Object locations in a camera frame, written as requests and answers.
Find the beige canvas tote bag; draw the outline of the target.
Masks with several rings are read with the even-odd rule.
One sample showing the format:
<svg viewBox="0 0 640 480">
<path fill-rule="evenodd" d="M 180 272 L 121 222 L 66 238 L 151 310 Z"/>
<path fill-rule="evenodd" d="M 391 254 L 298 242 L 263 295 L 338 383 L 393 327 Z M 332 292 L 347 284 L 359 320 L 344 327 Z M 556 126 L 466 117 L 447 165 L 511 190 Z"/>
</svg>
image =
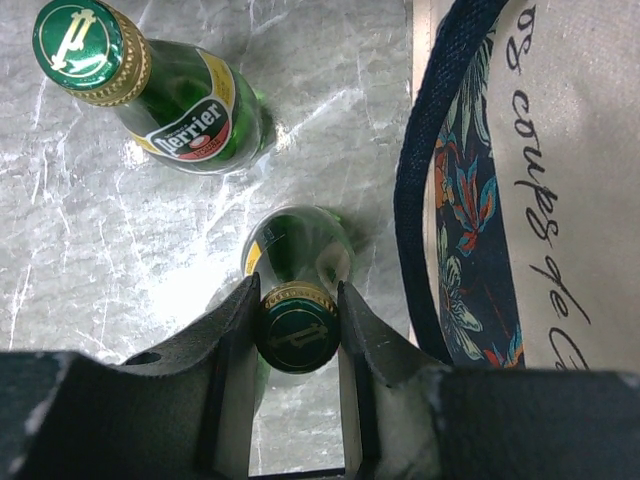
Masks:
<svg viewBox="0 0 640 480">
<path fill-rule="evenodd" d="M 639 369 L 639 5 L 417 1 L 394 192 L 413 340 Z"/>
</svg>

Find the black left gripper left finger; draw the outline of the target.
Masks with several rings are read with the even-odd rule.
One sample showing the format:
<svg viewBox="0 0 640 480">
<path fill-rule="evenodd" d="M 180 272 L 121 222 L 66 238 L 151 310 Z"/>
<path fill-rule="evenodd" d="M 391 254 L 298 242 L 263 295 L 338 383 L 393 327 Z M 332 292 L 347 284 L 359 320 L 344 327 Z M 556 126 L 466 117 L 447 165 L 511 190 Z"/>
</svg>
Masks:
<svg viewBox="0 0 640 480">
<path fill-rule="evenodd" d="M 73 351 L 1 356 L 5 479 L 244 479 L 257 276 L 164 342 L 107 365 Z"/>
</svg>

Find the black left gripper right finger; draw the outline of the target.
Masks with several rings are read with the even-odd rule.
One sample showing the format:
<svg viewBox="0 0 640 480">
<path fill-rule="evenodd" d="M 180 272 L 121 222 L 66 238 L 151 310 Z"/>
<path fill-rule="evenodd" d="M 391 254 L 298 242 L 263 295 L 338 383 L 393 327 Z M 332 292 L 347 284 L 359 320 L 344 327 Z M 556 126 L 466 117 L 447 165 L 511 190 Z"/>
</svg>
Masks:
<svg viewBox="0 0 640 480">
<path fill-rule="evenodd" d="M 639 378 L 461 368 L 430 357 L 338 289 L 349 479 L 635 479 Z"/>
</svg>

